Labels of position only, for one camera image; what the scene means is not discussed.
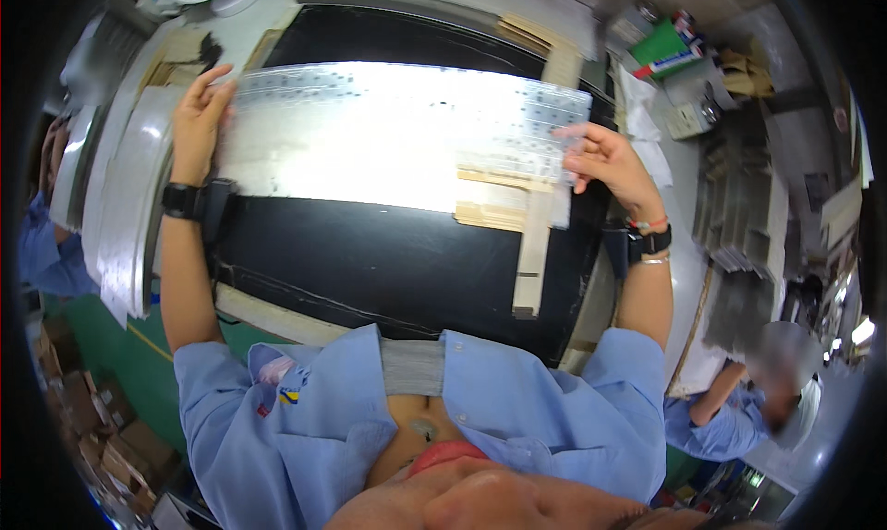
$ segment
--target black work table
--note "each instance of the black work table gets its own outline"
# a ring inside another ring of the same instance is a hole
[[[532,79],[540,78],[544,65],[504,41],[449,24],[314,5],[303,7],[265,65],[355,60]],[[592,117],[612,127],[612,107],[604,101],[593,101]],[[210,254],[210,273],[242,292],[328,323],[350,328],[377,323],[393,339],[434,339],[454,329],[521,347],[556,366],[582,305],[609,197],[600,184],[573,196],[570,229],[551,232],[542,303],[532,321],[511,313],[521,234],[462,225],[449,213],[241,197]]]

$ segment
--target bracelet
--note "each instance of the bracelet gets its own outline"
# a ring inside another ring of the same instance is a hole
[[[649,229],[649,228],[653,227],[654,225],[663,225],[663,224],[666,224],[667,222],[668,222],[667,216],[661,220],[657,220],[656,222],[649,222],[649,223],[648,222],[635,222],[634,220],[628,221],[628,223],[631,227],[637,227],[638,229]]]

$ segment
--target black wristwatch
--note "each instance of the black wristwatch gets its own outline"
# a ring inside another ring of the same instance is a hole
[[[203,196],[206,188],[194,188],[183,183],[168,183],[163,189],[163,213],[173,218],[200,220],[203,218]]]
[[[671,245],[671,224],[661,234],[656,232],[641,236],[636,227],[630,227],[628,232],[628,262],[635,263],[641,255],[655,255],[669,248]]]

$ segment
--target lips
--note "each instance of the lips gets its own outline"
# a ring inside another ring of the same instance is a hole
[[[461,457],[489,459],[489,457],[483,455],[483,452],[480,449],[471,445],[467,441],[442,441],[428,447],[420,456],[416,457],[406,478],[411,478],[425,469]]]

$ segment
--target floor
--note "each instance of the floor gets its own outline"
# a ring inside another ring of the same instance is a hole
[[[44,302],[48,315],[66,317],[80,346],[85,369],[98,381],[116,377],[139,418],[184,455],[184,435],[178,421],[178,386],[172,362],[164,356],[169,355],[170,347],[163,334],[160,306],[152,305],[147,320],[129,319],[129,324],[158,352],[132,330],[122,329],[98,296],[64,301],[45,297]],[[285,342],[243,323],[221,325],[225,342],[241,357],[253,343]],[[665,486],[681,487],[701,462],[669,447]]]

